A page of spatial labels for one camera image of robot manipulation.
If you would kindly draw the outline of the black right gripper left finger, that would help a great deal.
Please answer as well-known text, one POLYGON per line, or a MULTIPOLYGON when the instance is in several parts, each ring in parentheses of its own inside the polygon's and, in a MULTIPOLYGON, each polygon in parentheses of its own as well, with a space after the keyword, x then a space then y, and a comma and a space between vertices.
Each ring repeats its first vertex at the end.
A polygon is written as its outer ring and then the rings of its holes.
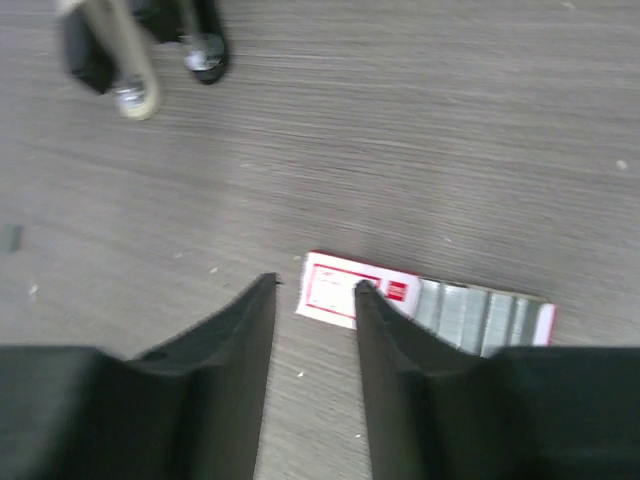
POLYGON ((278 278, 124 360, 89 346, 1 349, 5 479, 250 479, 278 278))

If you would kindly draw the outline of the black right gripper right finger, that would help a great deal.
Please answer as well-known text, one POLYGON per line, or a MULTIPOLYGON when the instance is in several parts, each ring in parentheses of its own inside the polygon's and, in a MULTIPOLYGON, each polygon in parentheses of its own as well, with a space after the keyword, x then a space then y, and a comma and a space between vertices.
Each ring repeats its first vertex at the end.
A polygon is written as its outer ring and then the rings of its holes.
POLYGON ((456 349, 355 289, 376 479, 635 479, 639 352, 623 347, 456 349))

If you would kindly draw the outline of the black deli stapler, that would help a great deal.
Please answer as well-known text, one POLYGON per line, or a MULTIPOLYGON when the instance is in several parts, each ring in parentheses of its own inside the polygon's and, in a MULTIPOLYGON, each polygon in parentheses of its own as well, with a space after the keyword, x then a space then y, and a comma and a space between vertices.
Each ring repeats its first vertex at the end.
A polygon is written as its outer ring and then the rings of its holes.
POLYGON ((197 82, 212 85, 225 74, 230 50, 215 1, 134 0, 128 5, 157 43, 183 45, 183 63, 197 82))

